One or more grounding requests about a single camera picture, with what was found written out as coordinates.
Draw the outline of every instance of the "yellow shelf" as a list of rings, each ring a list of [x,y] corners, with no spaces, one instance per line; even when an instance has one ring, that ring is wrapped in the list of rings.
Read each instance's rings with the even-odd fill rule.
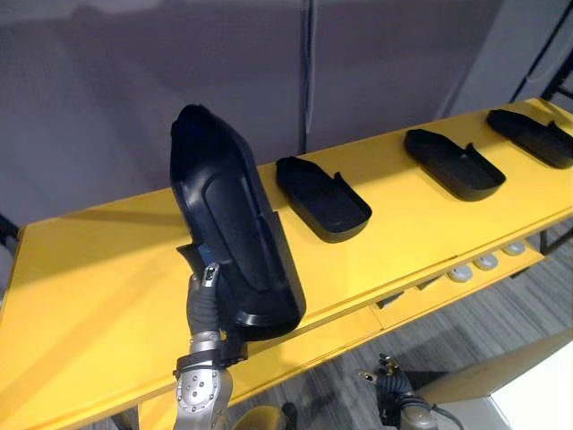
[[[500,263],[491,271],[482,271],[472,262],[468,263],[474,273],[473,278],[468,282],[455,282],[444,274],[424,289],[418,287],[407,289],[402,296],[382,309],[377,305],[371,305],[371,309],[384,332],[396,329],[422,315],[449,305],[482,288],[489,287],[492,283],[503,280],[543,259],[543,256],[529,244],[526,245],[526,250],[520,255],[510,256],[501,250],[495,251],[493,254]]]
[[[304,372],[380,334],[381,327],[368,307],[286,340],[232,366],[233,405]],[[139,406],[140,429],[172,429],[175,422],[173,388]]]
[[[509,108],[573,132],[573,116],[551,104]],[[304,156],[340,171],[372,207],[366,228],[339,244],[321,242],[288,207],[273,164],[259,167],[307,302],[281,341],[572,213],[573,169],[545,166],[490,130],[486,115],[420,125],[474,142],[506,175],[479,202],[452,197],[426,175],[404,152],[405,130]],[[0,428],[80,426],[169,391],[188,347],[190,270],[175,248],[189,240],[168,189],[27,226],[0,311]]]

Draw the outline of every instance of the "black cable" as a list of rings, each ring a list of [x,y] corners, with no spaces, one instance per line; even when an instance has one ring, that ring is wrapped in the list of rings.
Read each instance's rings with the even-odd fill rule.
[[[464,430],[464,426],[462,425],[462,422],[458,419],[458,417],[456,417],[451,412],[448,412],[446,409],[438,408],[438,405],[433,405],[432,410],[434,412],[436,412],[437,414],[440,414],[443,417],[446,417],[447,419],[449,419],[452,423],[454,423],[456,426],[458,426],[459,430]]]
[[[317,0],[301,0],[300,88],[298,108],[298,154],[305,154],[312,109],[314,81],[314,32]]]
[[[555,36],[557,36],[557,33],[559,33],[559,31],[561,30],[561,27],[563,26],[563,23],[565,22],[565,20],[567,20],[567,17],[569,16],[569,13],[571,12],[571,10],[573,10],[573,1],[569,2],[569,5],[565,8],[565,11],[563,11],[563,13],[561,14],[559,21],[557,22],[557,24],[553,28],[552,34],[550,34],[549,38],[545,41],[545,44],[541,48],[541,51],[539,51],[539,54],[537,54],[537,57],[535,58],[535,60],[531,64],[531,66],[529,67],[529,70],[527,71],[526,75],[524,76],[524,78],[521,80],[521,82],[517,86],[515,92],[513,93],[513,96],[511,96],[511,99],[509,99],[509,103],[513,103],[514,101],[516,101],[517,96],[519,95],[521,90],[523,90],[523,87],[526,86],[527,78],[529,77],[529,75],[531,75],[531,73],[535,70],[537,65],[541,62],[541,60],[545,56],[545,53],[547,52],[547,50],[551,46],[553,40],[555,39]]]

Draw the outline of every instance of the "black plastic part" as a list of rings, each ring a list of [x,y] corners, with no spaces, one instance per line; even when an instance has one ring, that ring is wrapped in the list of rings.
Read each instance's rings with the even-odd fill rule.
[[[517,146],[554,168],[573,166],[573,137],[561,130],[553,121],[543,125],[529,116],[492,110],[487,124]]]
[[[217,289],[202,288],[198,277],[189,279],[187,323],[191,334],[218,331]]]
[[[198,275],[219,263],[220,327],[242,340],[293,330],[304,294],[247,143],[195,105],[181,111],[171,138],[171,186],[193,239],[179,251]]]
[[[372,215],[340,173],[331,178],[311,161],[296,157],[277,161],[277,184],[293,210],[325,242],[357,235]]]
[[[378,306],[379,309],[383,309],[386,306],[388,306],[390,303],[392,303],[394,300],[396,300],[397,298],[402,296],[403,294],[404,294],[404,291],[400,291],[399,293],[393,294],[392,296],[383,298],[380,302],[376,302],[376,305]]]
[[[505,182],[505,175],[472,143],[462,149],[446,136],[417,129],[406,133],[404,144],[430,176],[461,200],[482,200]]]

